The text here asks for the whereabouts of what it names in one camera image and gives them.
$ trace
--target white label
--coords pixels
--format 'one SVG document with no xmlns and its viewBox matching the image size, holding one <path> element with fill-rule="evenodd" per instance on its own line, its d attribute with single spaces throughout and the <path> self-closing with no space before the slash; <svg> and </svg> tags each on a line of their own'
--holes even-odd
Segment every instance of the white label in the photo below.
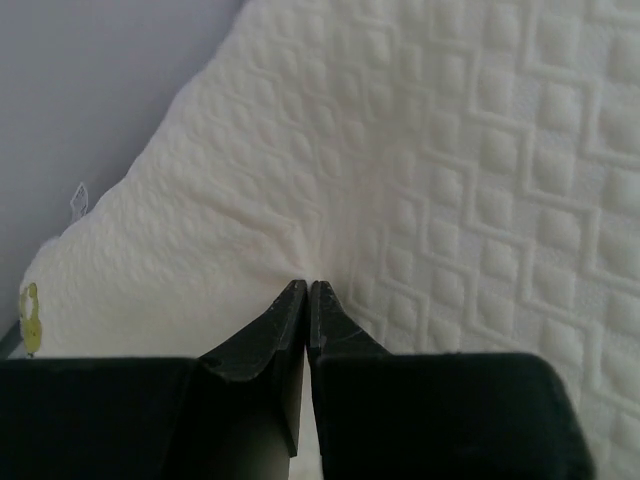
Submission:
<svg viewBox="0 0 640 480">
<path fill-rule="evenodd" d="M 89 192 L 84 183 L 78 185 L 76 193 L 69 204 L 71 205 L 71 223 L 77 222 L 87 214 L 89 210 Z"/>
</svg>

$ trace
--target yellow patch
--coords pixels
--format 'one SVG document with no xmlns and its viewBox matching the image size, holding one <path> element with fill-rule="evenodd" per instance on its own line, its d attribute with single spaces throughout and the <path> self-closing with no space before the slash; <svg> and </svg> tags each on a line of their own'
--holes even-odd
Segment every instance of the yellow patch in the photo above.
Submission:
<svg viewBox="0 0 640 480">
<path fill-rule="evenodd" d="M 29 354 L 36 353 L 42 341 L 42 324 L 39 314 L 38 287 L 35 283 L 31 283 L 20 294 L 20 330 Z"/>
</svg>

